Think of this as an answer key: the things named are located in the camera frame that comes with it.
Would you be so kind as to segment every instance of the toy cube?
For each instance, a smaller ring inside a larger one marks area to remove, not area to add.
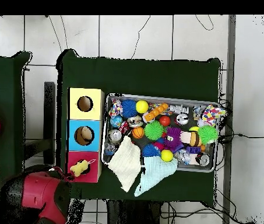
[[[100,149],[101,121],[69,120],[69,151],[93,151]]]
[[[69,118],[71,120],[102,120],[104,92],[100,89],[69,89]]]
[[[77,164],[80,160],[95,160],[93,163],[89,164],[90,171],[86,174],[81,174],[72,182],[85,182],[85,183],[97,183],[98,178],[101,174],[101,161],[100,154],[98,152],[81,152],[81,151],[71,151],[68,153],[68,173],[73,175],[73,172],[70,171],[70,168]]]

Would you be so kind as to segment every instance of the light blue cloth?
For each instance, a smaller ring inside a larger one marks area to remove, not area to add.
[[[159,183],[163,178],[174,174],[177,170],[177,159],[173,158],[170,162],[165,162],[159,156],[144,157],[145,174],[142,172],[140,184],[134,193],[138,197]]]

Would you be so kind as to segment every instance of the yellow box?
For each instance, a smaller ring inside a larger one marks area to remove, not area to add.
[[[68,90],[69,117],[71,120],[102,120],[104,114],[104,92],[102,90],[73,87]]]

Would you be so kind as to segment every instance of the towel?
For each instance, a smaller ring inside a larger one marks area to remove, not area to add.
[[[161,157],[144,157],[145,173],[141,174],[140,184],[134,193],[138,197],[159,183],[163,178],[174,174],[177,170],[177,159],[173,158],[170,162],[164,162]]]
[[[108,167],[116,174],[122,189],[128,192],[141,170],[140,149],[125,136]]]

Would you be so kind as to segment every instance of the metal tray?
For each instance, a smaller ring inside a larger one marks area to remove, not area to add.
[[[110,124],[110,116],[108,115],[108,112],[110,110],[110,107],[112,106],[111,99],[119,99],[120,101],[123,100],[145,100],[148,103],[167,103],[167,104],[182,104],[184,107],[189,107],[189,122],[187,125],[179,126],[174,122],[174,118],[177,116],[176,114],[173,114],[170,117],[171,119],[171,127],[179,127],[183,131],[188,131],[190,127],[197,126],[197,121],[193,119],[193,111],[192,108],[194,105],[203,105],[203,106],[208,106],[209,104],[212,104],[214,107],[217,107],[218,104],[215,102],[208,102],[208,101],[194,101],[194,100],[180,100],[180,99],[171,99],[171,98],[160,98],[160,97],[150,97],[150,96],[138,96],[138,95],[131,95],[131,94],[118,94],[118,93],[110,93],[107,95],[106,100],[105,100],[105,108],[104,108],[104,129],[103,129],[103,141],[101,143],[101,161],[108,166],[108,163],[110,162],[112,156],[107,156],[104,154],[104,144],[105,142],[108,141],[108,132],[111,129],[115,129],[114,127],[111,126]],[[158,120],[162,115],[159,115],[156,117],[156,120]],[[216,129],[218,130],[219,128],[219,119],[216,122]],[[144,136],[141,139],[136,139],[134,138],[131,134],[129,135],[132,141],[135,142],[135,144],[140,147],[142,150],[143,147],[146,144],[151,143],[152,141],[149,140],[146,136]],[[210,156],[210,163],[205,166],[197,166],[197,165],[185,165],[183,162],[178,162],[177,170],[182,170],[182,171],[189,171],[189,172],[203,172],[203,173],[210,173],[214,170],[214,167],[216,165],[216,158],[217,158],[217,141],[212,144],[206,145],[206,153],[209,154]],[[143,163],[143,157],[141,156],[140,158],[141,165],[144,167]]]

